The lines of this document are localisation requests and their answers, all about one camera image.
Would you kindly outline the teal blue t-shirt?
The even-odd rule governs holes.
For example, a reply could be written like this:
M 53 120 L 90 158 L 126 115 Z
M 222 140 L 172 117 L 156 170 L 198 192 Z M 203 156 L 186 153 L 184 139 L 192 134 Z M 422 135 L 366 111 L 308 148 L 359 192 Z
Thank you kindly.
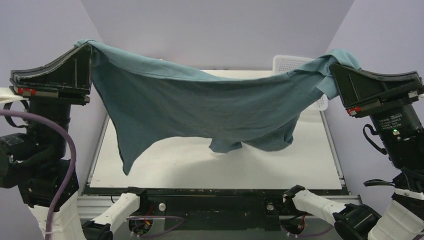
M 322 96 L 339 95 L 331 64 L 359 70 L 348 51 L 334 49 L 301 66 L 255 79 L 220 77 L 101 42 L 93 48 L 91 78 L 117 134 L 122 170 L 154 143 L 172 137 L 211 139 L 215 153 L 243 144 L 262 151 L 290 146 L 302 111 Z

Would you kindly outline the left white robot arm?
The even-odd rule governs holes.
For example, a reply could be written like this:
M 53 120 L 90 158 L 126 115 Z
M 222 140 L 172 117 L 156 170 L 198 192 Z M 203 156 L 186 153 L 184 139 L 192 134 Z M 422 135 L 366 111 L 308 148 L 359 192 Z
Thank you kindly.
M 37 68 L 13 70 L 10 90 L 23 112 L 5 104 L 8 123 L 24 121 L 24 133 L 0 138 L 0 186 L 18 187 L 47 240 L 111 240 L 129 215 L 149 210 L 146 190 L 129 187 L 100 216 L 81 223 L 76 146 L 68 133 L 72 105 L 89 103 L 92 46 L 84 43 Z

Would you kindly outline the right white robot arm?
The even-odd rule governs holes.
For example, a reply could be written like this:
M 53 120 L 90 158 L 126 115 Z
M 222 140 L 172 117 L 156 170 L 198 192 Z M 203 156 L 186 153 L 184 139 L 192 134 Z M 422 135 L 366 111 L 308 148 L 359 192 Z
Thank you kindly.
M 370 179 L 366 187 L 391 188 L 386 210 L 366 204 L 338 203 L 296 185 L 282 196 L 290 215 L 312 215 L 332 225 L 344 240 L 413 240 L 424 234 L 424 126 L 414 102 L 424 93 L 415 71 L 381 74 L 335 63 L 330 66 L 341 102 L 354 118 L 370 119 L 362 128 L 368 143 L 393 168 L 388 180 Z

